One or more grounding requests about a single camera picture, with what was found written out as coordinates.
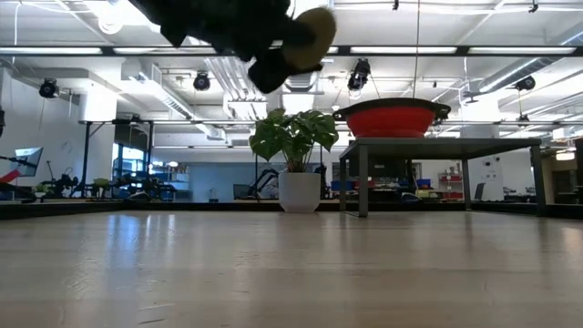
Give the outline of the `shelf with red bins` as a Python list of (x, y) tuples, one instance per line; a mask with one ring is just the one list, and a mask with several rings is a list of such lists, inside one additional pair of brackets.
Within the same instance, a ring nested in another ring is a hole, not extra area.
[(438, 190), (443, 200), (461, 201), (464, 199), (464, 182), (460, 173), (439, 173)]

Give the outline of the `black aluminium table frame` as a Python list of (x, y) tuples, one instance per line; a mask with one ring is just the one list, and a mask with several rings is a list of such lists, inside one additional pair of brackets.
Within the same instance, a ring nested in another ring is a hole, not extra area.
[[(506, 202), (472, 202), (469, 210), (484, 212), (512, 213), (518, 215), (541, 216), (549, 218), (583, 220), (583, 205), (549, 204), (544, 211), (534, 203)], [(466, 211), (463, 202), (454, 203), (380, 203), (368, 205), (369, 214), (389, 211)], [(237, 200), (223, 203), (193, 203), (193, 202), (144, 202), (130, 200), (112, 201), (55, 201), (34, 203), (10, 203), (0, 201), (0, 220), (31, 219), (63, 215), (112, 211), (283, 211), (279, 202)], [(316, 211), (336, 212), (340, 203), (336, 200), (321, 202)]]

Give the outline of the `black background post frame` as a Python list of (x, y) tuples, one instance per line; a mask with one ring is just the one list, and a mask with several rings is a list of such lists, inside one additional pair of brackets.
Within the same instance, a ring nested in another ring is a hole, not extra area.
[(85, 199), (87, 197), (87, 163), (89, 156), (89, 140), (105, 125), (137, 125), (137, 124), (147, 124), (148, 125), (148, 148), (146, 151), (146, 164), (144, 169), (147, 177), (149, 177), (149, 165), (151, 164), (151, 151), (153, 149), (153, 135), (155, 123), (151, 119), (141, 119), (141, 118), (115, 118), (113, 120), (104, 121), (90, 121), (90, 120), (80, 120), (79, 124), (85, 125), (85, 142), (84, 142), (84, 158), (83, 158), (83, 168), (82, 168), (82, 178), (78, 187), (81, 191), (81, 198)]

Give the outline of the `black overhead beam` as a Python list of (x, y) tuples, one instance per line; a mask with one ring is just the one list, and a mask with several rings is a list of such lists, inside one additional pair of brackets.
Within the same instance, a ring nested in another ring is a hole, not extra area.
[[(61, 55), (65, 56), (231, 56), (231, 52), (217, 52), (211, 46), (184, 46), (174, 48), (172, 46), (31, 46), (31, 47), (99, 47), (102, 50), (101, 55)], [(408, 54), (408, 55), (391, 55), (391, 54), (352, 54), (351, 48), (355, 46), (331, 46), (327, 53), (328, 56), (429, 56), (429, 57), (466, 57), (466, 56), (483, 56), (483, 57), (537, 57), (539, 55), (473, 55), (468, 50), (474, 46), (455, 46), (457, 50), (453, 54), (425, 55), (425, 54)], [(577, 50), (569, 55), (550, 55), (562, 57), (583, 57), (583, 46), (576, 46)], [(4, 55), (0, 56), (35, 56), (35, 55)], [(58, 55), (36, 55), (36, 56), (58, 56)]]

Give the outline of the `tilted computer monitor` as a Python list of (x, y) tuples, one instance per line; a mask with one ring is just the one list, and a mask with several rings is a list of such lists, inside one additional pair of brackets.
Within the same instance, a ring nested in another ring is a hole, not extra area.
[(36, 175), (43, 148), (16, 149), (11, 157), (10, 169), (15, 170), (20, 177), (34, 177)]

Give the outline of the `grey perforated metal shelf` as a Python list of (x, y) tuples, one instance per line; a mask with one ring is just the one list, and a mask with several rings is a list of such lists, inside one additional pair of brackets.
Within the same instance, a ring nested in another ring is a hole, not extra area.
[(339, 156), (340, 210), (346, 210), (346, 161), (358, 162), (358, 216), (369, 213), (368, 162), (372, 155), (391, 160), (459, 160), (462, 163), (465, 207), (472, 207), (468, 161), (518, 149), (530, 149), (537, 197), (537, 215), (547, 214), (547, 201), (541, 160), (541, 141), (536, 138), (358, 138)]

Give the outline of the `green plant in white pot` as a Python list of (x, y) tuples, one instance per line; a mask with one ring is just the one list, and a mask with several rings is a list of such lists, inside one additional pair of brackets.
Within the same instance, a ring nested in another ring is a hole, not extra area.
[(316, 144), (330, 151), (339, 138), (333, 116), (318, 110), (288, 114), (277, 108), (256, 123), (251, 151), (267, 161), (282, 154), (287, 170), (278, 175), (279, 203), (286, 212), (313, 213), (321, 200), (322, 178), (308, 170)]

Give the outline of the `brown toy kiwi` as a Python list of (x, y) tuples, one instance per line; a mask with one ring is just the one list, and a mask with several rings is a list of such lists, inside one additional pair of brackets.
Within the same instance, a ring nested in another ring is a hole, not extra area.
[(307, 24), (315, 34), (312, 44), (291, 46), (282, 43), (281, 50), (288, 63), (298, 68), (308, 68), (321, 63), (335, 38), (337, 26), (333, 12), (325, 6), (309, 9), (293, 20)]

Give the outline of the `round silver ventilation duct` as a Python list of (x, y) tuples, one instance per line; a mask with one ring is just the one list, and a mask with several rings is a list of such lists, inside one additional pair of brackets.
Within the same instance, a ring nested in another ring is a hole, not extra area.
[(306, 93), (316, 87), (318, 79), (318, 72), (304, 73), (288, 77), (283, 85), (290, 92)]

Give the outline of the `long ceiling strip light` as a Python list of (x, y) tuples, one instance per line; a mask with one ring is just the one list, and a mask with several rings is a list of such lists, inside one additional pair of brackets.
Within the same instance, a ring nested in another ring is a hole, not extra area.
[(0, 54), (4, 55), (101, 55), (99, 47), (31, 47), (31, 46), (0, 46)]
[(569, 55), (575, 52), (577, 48), (575, 46), (511, 46), (511, 47), (485, 47), (485, 46), (474, 46), (470, 47), (468, 50), (469, 54), (473, 55), (539, 55), (539, 56), (550, 56), (550, 55)]
[(441, 55), (453, 54), (457, 48), (455, 46), (355, 46), (351, 48), (352, 54), (425, 54)]

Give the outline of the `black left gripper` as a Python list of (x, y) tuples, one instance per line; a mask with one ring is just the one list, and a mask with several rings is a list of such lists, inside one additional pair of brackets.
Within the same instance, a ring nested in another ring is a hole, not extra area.
[[(229, 50), (243, 61), (269, 50), (275, 41), (307, 46), (315, 39), (307, 24), (287, 15), (291, 0), (209, 0), (206, 5), (203, 39), (217, 51)], [(320, 62), (308, 68), (295, 67), (280, 48), (275, 48), (257, 59), (247, 73), (262, 94), (270, 94), (288, 77), (321, 70)]]

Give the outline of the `red collapsible colander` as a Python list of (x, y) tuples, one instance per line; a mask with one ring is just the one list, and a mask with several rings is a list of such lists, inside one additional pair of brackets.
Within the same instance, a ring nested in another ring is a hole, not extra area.
[(356, 138), (423, 138), (437, 120), (448, 119), (451, 107), (413, 97), (368, 100), (336, 110)]

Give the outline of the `long silver ceiling duct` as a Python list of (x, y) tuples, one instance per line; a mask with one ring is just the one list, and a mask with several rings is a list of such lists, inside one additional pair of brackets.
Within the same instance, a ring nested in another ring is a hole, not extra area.
[[(557, 36), (554, 42), (559, 46), (583, 46), (583, 22)], [(561, 59), (563, 59), (562, 56), (537, 56), (519, 59), (480, 81), (475, 92), (479, 95), (496, 92), (498, 89), (508, 87)]]

